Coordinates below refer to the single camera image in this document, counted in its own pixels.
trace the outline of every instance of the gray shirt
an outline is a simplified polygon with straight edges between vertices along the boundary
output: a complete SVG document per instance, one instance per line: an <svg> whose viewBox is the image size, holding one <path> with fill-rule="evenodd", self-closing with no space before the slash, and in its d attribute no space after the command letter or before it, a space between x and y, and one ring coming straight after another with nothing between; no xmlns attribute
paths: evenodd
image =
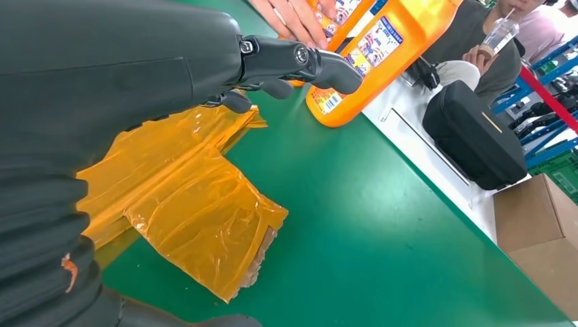
<svg viewBox="0 0 578 327"><path fill-rule="evenodd" d="M483 23L489 10L476 0L464 0L449 29L423 54L430 63L461 60L471 48L485 39ZM520 54L513 41L501 51L489 70L482 76L476 93L489 105L514 85L520 74Z"/></svg>

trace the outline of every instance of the red metal bar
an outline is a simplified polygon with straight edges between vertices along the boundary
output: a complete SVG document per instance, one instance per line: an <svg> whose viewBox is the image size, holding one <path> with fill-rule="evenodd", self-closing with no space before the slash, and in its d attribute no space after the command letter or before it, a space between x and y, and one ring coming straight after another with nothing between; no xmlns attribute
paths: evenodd
<svg viewBox="0 0 578 327"><path fill-rule="evenodd" d="M528 86L536 91L538 95L544 100L552 110L568 125L578 133L578 121L566 110L566 108L534 77L534 74L526 67L522 66L520 77L528 84Z"/></svg>

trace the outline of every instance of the robotic hand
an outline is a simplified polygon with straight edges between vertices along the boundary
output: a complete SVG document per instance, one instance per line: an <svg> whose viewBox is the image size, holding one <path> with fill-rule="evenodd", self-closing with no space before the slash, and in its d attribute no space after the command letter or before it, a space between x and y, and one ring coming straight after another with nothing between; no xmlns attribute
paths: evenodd
<svg viewBox="0 0 578 327"><path fill-rule="evenodd" d="M287 80L310 82L321 89L333 87L344 94L355 92L362 82L361 75L339 55L298 42L252 35L242 38L239 46L243 75L230 84L237 89L262 89L275 99L285 99L293 92ZM225 105L238 113L251 108L247 98L232 90L211 96L203 105Z"/></svg>
<svg viewBox="0 0 578 327"><path fill-rule="evenodd" d="M361 84L336 54L243 37L225 13L169 1L2 0L0 18L0 326L197 326L102 286L76 172L145 121L248 110L236 87L283 98L292 79Z"/></svg>

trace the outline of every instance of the cardboard box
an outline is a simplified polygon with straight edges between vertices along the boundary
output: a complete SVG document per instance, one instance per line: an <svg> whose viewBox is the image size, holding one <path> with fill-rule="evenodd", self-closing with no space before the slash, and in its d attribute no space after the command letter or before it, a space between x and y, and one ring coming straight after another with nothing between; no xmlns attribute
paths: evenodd
<svg viewBox="0 0 578 327"><path fill-rule="evenodd" d="M494 196L498 246L578 320L578 206L547 175Z"/></svg>

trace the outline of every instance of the screw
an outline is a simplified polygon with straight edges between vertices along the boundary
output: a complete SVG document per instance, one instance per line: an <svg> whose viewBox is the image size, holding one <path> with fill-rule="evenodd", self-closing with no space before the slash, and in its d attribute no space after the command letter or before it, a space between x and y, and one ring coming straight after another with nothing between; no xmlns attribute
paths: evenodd
<svg viewBox="0 0 578 327"><path fill-rule="evenodd" d="M295 51L295 59L299 63L307 63L309 60L309 52L305 49L304 46L299 46Z"/></svg>
<svg viewBox="0 0 578 327"><path fill-rule="evenodd" d="M239 48L241 49L241 53L244 55L248 55L249 53L253 52L253 44L249 41L241 41Z"/></svg>

